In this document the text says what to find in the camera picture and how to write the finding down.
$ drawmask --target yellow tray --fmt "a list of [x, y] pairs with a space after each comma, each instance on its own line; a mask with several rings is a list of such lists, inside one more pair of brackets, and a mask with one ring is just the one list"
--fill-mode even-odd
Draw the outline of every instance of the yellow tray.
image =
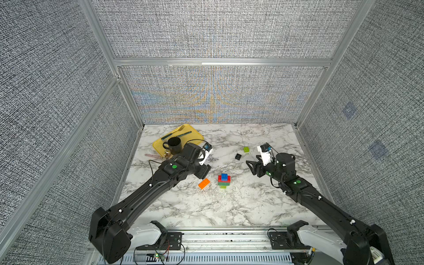
[[[159, 155], [161, 157], [165, 157], [165, 148], [163, 148], [163, 145], [162, 145], [163, 142], [168, 141], [169, 138], [171, 138], [171, 137], [175, 137], [177, 135], [184, 134], [184, 133], [189, 132], [189, 131], [191, 131], [191, 133], [180, 137], [181, 144], [182, 144], [183, 147], [187, 143], [188, 140], [191, 140], [191, 139], [201, 139], [201, 140], [203, 140], [204, 139], [203, 135], [201, 135], [198, 131], [196, 131], [190, 124], [183, 124], [180, 127], [178, 127], [177, 129], [162, 135], [161, 138], [165, 135], [172, 133], [172, 135], [166, 137], [163, 140], [161, 138], [159, 138], [158, 140], [154, 141], [152, 146], [156, 150], [156, 152], [159, 153]], [[190, 141], [190, 142], [192, 142], [195, 145], [198, 145], [202, 141]]]

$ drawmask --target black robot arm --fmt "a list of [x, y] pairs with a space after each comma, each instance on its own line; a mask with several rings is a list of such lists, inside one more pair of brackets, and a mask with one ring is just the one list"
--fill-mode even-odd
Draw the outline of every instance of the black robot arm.
[[[261, 148], [262, 152], [271, 150], [269, 144], [264, 144]], [[343, 240], [346, 244], [346, 248], [341, 249], [344, 264], [374, 265], [370, 250], [370, 247], [374, 247], [384, 254], [386, 263], [383, 264], [394, 265], [383, 229], [376, 224], [368, 226], [344, 212], [320, 194], [308, 181], [297, 176], [294, 155], [279, 153], [266, 165], [263, 164], [261, 156], [257, 158], [259, 161], [246, 161], [254, 175], [258, 177], [268, 175], [277, 180], [279, 188], [285, 195], [312, 211]], [[287, 228], [286, 240], [289, 245], [301, 244], [297, 231], [304, 225], [308, 223], [299, 221]]]
[[132, 235], [127, 231], [140, 214], [160, 195], [175, 187], [189, 174], [204, 179], [209, 165], [200, 165], [199, 155], [204, 151], [192, 143], [186, 143], [180, 154], [167, 159], [153, 176], [140, 188], [118, 204], [104, 210], [97, 209], [91, 217], [89, 240], [112, 264], [129, 249]]

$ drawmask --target aluminum frame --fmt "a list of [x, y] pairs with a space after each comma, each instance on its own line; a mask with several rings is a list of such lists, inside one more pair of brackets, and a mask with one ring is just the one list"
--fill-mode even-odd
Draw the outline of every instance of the aluminum frame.
[[317, 66], [329, 67], [332, 59], [259, 59], [259, 58], [115, 58], [115, 66]]
[[334, 70], [337, 68], [338, 63], [342, 59], [344, 53], [346, 52], [348, 46], [352, 42], [355, 34], [357, 33], [359, 27], [362, 25], [362, 22], [364, 21], [374, 3], [375, 0], [362, 0], [362, 2], [359, 4], [358, 9], [353, 15], [347, 29], [345, 30], [345, 33], [343, 34], [339, 44], [336, 47], [336, 50], [334, 51], [331, 65], [323, 71], [320, 79], [318, 80], [318, 83], [303, 106], [303, 109], [296, 120], [297, 128], [302, 127], [312, 107], [315, 105], [316, 101], [327, 85], [328, 80], [333, 75]]
[[315, 159], [313, 158], [311, 151], [309, 150], [305, 139], [302, 136], [302, 133], [299, 129], [296, 128], [294, 124], [292, 124], [293, 131], [296, 135], [297, 140], [299, 141], [300, 147], [302, 148], [303, 152], [306, 155], [306, 159], [309, 161], [309, 166], [311, 166], [312, 174], [315, 177], [315, 180], [317, 181], [318, 187], [320, 188], [320, 192], [322, 195], [324, 195], [329, 201], [334, 203], [333, 197], [331, 196], [330, 190], [328, 189], [327, 184], [324, 181], [324, 178], [321, 174], [321, 171], [318, 168], [317, 163], [315, 162]]
[[137, 137], [134, 141], [134, 144], [131, 148], [131, 153], [128, 156], [127, 164], [125, 166], [124, 172], [122, 173], [121, 180], [116, 188], [115, 196], [113, 197], [111, 206], [117, 204], [119, 202], [119, 197], [121, 196], [122, 189], [124, 188], [125, 181], [127, 180], [128, 171], [130, 170], [132, 159], [134, 158], [135, 151], [137, 151], [138, 143], [140, 141], [141, 134], [143, 133], [143, 129], [140, 128], [137, 132]]
[[7, 220], [0, 233], [0, 263], [6, 256], [9, 248], [13, 245], [16, 238], [24, 229], [26, 223], [31, 218], [53, 182], [58, 177], [59, 173], [68, 162], [74, 150], [90, 128], [94, 119], [99, 114], [100, 110], [106, 104], [113, 89], [117, 86], [118, 76], [113, 77], [107, 87], [102, 91], [97, 100], [92, 104], [91, 108], [75, 127], [72, 134], [62, 145], [59, 152], [55, 155], [46, 169], [43, 171], [37, 182], [16, 208], [13, 215]]
[[[334, 231], [326, 225], [313, 225], [321, 232], [337, 237]], [[182, 240], [186, 253], [268, 253], [268, 252], [306, 252], [307, 249], [273, 250], [267, 236], [269, 228], [286, 232], [285, 226], [205, 226], [205, 227], [171, 227], [169, 232], [184, 233]], [[100, 253], [90, 245], [83, 264], [96, 264]]]
[[99, 17], [96, 14], [93, 4], [90, 0], [78, 0], [85, 16], [87, 17], [88, 23], [90, 24], [93, 34], [99, 43], [101, 50], [106, 58], [106, 61], [114, 75], [119, 75], [121, 83], [119, 84], [119, 89], [121, 90], [122, 96], [124, 97], [125, 102], [127, 103], [128, 109], [131, 112], [132, 117], [134, 118], [135, 123], [139, 128], [144, 127], [144, 123], [140, 114], [140, 111], [137, 108], [137, 105], [132, 97], [131, 91], [128, 88], [127, 82], [125, 81], [122, 72], [119, 71], [118, 67], [114, 63], [114, 55], [112, 47], [109, 44], [109, 41], [106, 38], [106, 34], [100, 24]]

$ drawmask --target black mug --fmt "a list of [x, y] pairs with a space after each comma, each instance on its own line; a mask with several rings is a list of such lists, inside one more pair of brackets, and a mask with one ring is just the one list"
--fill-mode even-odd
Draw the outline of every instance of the black mug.
[[168, 149], [171, 151], [171, 154], [176, 155], [178, 153], [181, 153], [183, 150], [183, 147], [181, 145], [181, 139], [179, 137], [171, 137], [168, 141], [163, 142], [162, 144], [163, 148]]

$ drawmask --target orange lego brick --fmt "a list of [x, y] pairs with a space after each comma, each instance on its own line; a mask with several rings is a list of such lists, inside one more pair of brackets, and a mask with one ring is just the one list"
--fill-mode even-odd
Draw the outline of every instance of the orange lego brick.
[[211, 183], [210, 180], [204, 179], [202, 182], [200, 182], [199, 188], [203, 190], [209, 183]]

